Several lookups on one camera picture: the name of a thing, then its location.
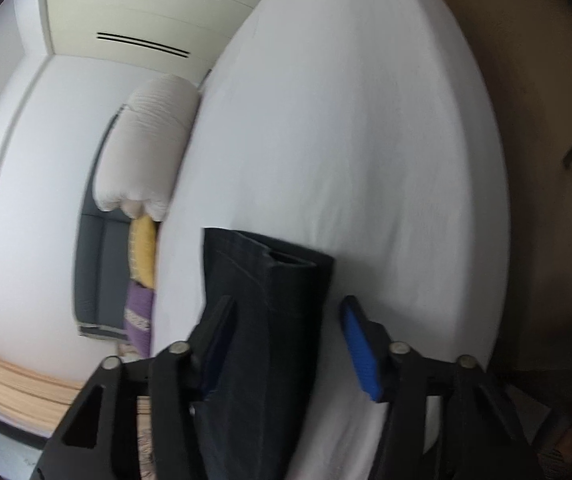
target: gray headboard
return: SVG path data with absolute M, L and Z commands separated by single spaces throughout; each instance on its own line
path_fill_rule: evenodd
M 118 114 L 111 120 L 88 177 L 79 221 L 74 266 L 74 315 L 82 335 L 126 339 L 123 330 L 128 269 L 130 218 L 120 209 L 103 212 L 92 198 L 94 172 L 101 148 Z

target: white bed sheet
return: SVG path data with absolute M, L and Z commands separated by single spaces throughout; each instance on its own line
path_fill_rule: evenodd
M 426 356 L 487 363 L 508 266 L 506 176 L 474 58 L 441 0 L 263 0 L 205 88 L 159 241 L 153 349 L 203 303 L 201 229 L 336 258 L 288 478 L 365 479 L 385 405 L 336 317 L 355 294 Z

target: pillow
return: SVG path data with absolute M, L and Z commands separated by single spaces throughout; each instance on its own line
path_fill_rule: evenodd
M 133 92 L 99 155 L 93 187 L 99 209 L 165 218 L 198 105 L 197 89 L 175 75 Z
M 153 290 L 130 280 L 124 309 L 124 328 L 128 340 L 144 359 L 150 357 L 150 320 L 154 302 Z
M 130 278 L 146 288 L 155 288 L 157 226 L 148 215 L 130 222 L 128 264 Z

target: black jeans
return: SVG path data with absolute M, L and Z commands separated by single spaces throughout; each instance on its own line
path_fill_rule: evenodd
M 245 232 L 205 229 L 206 319 L 221 296 L 237 328 L 219 383 L 195 403 L 209 480 L 279 480 L 287 472 L 317 368 L 333 259 Z

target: purple fabric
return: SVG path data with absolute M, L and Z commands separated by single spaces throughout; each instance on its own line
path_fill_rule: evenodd
M 124 309 L 124 327 L 132 346 L 144 359 L 150 357 L 151 320 L 155 292 L 130 280 Z

